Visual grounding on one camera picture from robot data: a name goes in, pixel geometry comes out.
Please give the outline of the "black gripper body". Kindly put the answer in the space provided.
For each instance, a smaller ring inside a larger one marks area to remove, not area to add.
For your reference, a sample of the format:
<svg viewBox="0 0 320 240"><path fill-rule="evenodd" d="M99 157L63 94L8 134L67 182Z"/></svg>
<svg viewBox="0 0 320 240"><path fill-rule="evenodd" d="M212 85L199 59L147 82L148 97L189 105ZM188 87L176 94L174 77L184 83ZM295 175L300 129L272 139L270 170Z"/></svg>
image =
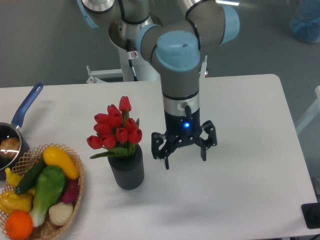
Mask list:
<svg viewBox="0 0 320 240"><path fill-rule="evenodd" d="M196 142L202 133L200 126L200 110L191 114L191 118L186 116L174 116L164 112L165 116L165 139L169 144L178 144L181 147L188 146Z"/></svg>

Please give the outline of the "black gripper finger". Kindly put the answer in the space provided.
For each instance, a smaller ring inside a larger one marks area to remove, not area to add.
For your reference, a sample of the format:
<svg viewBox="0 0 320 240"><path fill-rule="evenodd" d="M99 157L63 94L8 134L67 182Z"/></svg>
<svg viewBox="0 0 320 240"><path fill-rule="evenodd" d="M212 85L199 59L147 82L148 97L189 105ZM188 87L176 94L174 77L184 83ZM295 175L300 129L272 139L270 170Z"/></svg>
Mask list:
<svg viewBox="0 0 320 240"><path fill-rule="evenodd" d="M207 139L201 137L202 132L207 134ZM217 145L216 128L211 120L204 122L193 134L193 143L200 147L200 156L207 160L207 150Z"/></svg>
<svg viewBox="0 0 320 240"><path fill-rule="evenodd" d="M170 169L169 156L179 147L180 137L177 135L153 132L151 134L151 152L154 159L164 160L167 170Z"/></svg>

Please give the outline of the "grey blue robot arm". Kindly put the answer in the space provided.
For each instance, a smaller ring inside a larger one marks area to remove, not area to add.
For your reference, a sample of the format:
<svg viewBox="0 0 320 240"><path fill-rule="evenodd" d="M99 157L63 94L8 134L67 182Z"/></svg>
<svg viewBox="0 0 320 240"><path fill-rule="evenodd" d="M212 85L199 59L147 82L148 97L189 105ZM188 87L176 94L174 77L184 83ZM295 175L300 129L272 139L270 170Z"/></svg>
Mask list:
<svg viewBox="0 0 320 240"><path fill-rule="evenodd" d="M200 122L201 52L238 35L236 10L214 0L181 0L184 20L162 26L147 0L80 0L78 6L88 24L108 26L116 46L139 52L160 75L166 131L151 135L153 157L167 163L177 148L195 144L206 160L217 135L211 121Z"/></svg>

